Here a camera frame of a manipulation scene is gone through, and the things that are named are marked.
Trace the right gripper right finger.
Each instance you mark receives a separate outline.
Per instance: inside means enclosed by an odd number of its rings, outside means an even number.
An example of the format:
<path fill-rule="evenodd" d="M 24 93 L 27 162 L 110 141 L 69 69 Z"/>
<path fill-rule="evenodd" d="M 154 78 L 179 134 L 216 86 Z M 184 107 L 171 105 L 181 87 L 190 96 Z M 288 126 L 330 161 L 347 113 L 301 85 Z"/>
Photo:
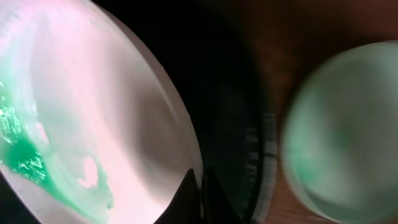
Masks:
<path fill-rule="evenodd" d="M 202 182 L 203 223 L 205 224 L 243 224 L 234 211 L 221 184 L 211 169 L 207 169 Z"/>

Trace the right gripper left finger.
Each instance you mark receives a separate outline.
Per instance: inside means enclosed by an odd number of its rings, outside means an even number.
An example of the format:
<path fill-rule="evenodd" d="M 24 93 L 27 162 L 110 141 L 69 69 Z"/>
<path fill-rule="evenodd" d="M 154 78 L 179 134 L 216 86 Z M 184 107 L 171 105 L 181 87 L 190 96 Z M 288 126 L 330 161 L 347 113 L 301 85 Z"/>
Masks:
<path fill-rule="evenodd" d="M 176 194 L 154 224 L 200 224 L 200 192 L 193 169 L 185 174 Z"/>

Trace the white plate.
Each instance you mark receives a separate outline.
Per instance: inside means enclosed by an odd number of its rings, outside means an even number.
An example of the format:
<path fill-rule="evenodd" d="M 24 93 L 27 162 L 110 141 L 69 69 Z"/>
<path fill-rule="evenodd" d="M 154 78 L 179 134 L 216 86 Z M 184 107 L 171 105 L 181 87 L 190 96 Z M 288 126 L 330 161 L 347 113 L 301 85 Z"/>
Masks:
<path fill-rule="evenodd" d="M 1 1 L 1 173 L 41 223 L 154 223 L 203 165 L 163 66 L 91 1 Z"/>

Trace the mint plate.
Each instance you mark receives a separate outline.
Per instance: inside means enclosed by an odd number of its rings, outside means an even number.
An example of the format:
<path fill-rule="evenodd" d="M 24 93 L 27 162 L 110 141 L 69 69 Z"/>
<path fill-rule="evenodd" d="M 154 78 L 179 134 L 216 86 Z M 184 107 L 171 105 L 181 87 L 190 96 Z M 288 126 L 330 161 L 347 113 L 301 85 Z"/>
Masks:
<path fill-rule="evenodd" d="M 281 135 L 294 195 L 338 223 L 397 218 L 397 42 L 346 50 L 296 94 Z"/>

